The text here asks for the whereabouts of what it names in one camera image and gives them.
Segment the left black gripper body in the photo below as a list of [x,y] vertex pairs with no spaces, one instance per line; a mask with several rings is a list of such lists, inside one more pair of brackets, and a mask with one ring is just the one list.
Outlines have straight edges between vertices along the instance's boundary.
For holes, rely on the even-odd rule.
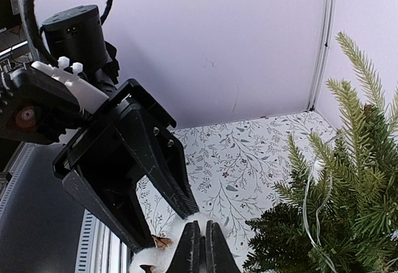
[[56,176],[76,167],[87,177],[175,178],[177,140],[169,128],[177,124],[136,80],[118,83],[117,50],[104,40],[98,7],[58,12],[42,30],[54,57],[82,64],[76,78],[69,71],[62,76],[91,114],[87,127],[55,159]]

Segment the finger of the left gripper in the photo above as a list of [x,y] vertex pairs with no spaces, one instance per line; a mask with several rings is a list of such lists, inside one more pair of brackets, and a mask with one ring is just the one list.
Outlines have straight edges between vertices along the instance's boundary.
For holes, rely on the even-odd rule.
[[135,183],[128,183],[121,192],[117,192],[102,183],[90,183],[82,173],[73,169],[63,178],[62,185],[76,202],[104,223],[131,251],[154,246],[151,231],[132,189]]
[[181,142],[137,101],[125,99],[119,107],[114,126],[144,175],[181,218],[199,212]]

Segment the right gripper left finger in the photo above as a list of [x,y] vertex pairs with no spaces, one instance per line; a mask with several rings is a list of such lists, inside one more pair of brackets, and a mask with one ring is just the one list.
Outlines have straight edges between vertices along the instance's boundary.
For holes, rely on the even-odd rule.
[[199,273],[200,240],[198,221],[187,223],[166,273]]

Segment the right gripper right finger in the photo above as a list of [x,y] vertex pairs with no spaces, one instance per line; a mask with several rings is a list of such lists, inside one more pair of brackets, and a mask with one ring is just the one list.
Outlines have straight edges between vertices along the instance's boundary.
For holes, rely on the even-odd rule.
[[240,273],[229,250],[220,225],[214,221],[206,224],[206,271],[210,273]]

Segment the black white cotton ornament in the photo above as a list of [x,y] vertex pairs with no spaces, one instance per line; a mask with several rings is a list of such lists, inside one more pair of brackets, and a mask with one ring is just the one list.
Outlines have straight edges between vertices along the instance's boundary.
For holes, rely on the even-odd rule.
[[175,220],[166,238],[152,235],[155,246],[152,248],[145,248],[132,257],[129,265],[129,272],[166,272],[174,252],[180,241],[184,227],[187,223],[198,221],[200,228],[200,271],[206,271],[206,256],[205,256],[205,236],[206,224],[208,221],[214,221],[220,225],[224,238],[226,239],[226,229],[215,217],[206,216],[202,213],[195,213],[185,220]]

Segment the small green christmas tree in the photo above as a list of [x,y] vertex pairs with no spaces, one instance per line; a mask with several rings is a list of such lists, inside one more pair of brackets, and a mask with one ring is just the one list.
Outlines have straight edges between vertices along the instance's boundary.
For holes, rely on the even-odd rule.
[[307,160],[289,139],[292,176],[274,186],[282,201],[248,221],[254,232],[246,272],[397,271],[397,100],[386,102],[371,59],[345,32],[336,35],[360,90],[329,78],[341,129],[313,132]]

